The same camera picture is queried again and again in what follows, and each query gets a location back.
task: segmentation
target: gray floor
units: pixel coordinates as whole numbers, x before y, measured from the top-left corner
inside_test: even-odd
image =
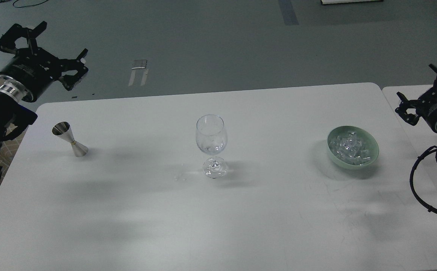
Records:
[[[30,5],[41,0],[21,0]],[[38,45],[60,58],[88,48],[87,77],[59,82],[36,103],[374,82],[431,84],[437,0],[320,5],[291,0],[50,0],[0,3],[0,36],[14,23],[48,22]],[[18,44],[25,46],[24,40]],[[12,55],[0,52],[0,69]],[[129,86],[133,60],[148,60]]]

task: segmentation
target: bowl of ice cubes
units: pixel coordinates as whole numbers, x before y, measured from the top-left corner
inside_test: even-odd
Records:
[[[354,126],[340,126],[327,137],[328,154],[338,166],[361,169],[374,163],[379,156],[379,146],[374,137]]]

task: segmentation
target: glass base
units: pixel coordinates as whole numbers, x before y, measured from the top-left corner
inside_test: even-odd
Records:
[[[225,176],[228,169],[227,163],[220,157],[210,157],[203,164],[203,172],[212,179]]]

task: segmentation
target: wine glass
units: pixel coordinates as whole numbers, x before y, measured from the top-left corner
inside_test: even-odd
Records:
[[[200,151],[212,155],[203,164],[203,172],[209,178],[219,178],[227,173],[227,163],[219,154],[227,146],[227,131],[222,118],[217,115],[205,115],[198,119],[196,142]]]

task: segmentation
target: metal jigger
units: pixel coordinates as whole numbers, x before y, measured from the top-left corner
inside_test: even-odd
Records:
[[[69,123],[58,123],[53,127],[52,132],[55,136],[60,137],[71,144],[71,148],[76,157],[84,156],[88,152],[88,148],[85,145],[74,140]]]

